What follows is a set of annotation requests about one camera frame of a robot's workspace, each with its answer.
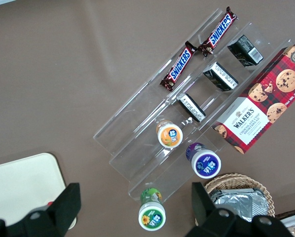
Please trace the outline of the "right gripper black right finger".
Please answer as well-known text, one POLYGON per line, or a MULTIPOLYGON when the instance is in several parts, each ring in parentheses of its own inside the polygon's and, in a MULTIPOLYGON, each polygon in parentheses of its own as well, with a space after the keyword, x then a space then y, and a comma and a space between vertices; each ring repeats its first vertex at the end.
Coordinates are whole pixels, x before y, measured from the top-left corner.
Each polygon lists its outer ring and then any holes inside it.
POLYGON ((225 208, 217 208, 200 182, 192 183, 192 209, 198 226, 187 237, 291 237, 277 218, 257 215, 251 222, 225 208))

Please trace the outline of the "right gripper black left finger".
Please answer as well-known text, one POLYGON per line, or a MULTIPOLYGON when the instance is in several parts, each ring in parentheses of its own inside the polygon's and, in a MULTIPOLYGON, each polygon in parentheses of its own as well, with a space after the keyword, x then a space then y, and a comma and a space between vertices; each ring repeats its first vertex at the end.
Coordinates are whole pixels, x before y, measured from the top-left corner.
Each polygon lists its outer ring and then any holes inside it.
POLYGON ((70 183, 46 210, 33 211, 8 227, 0 219, 0 237, 63 237, 80 210, 80 184, 70 183))

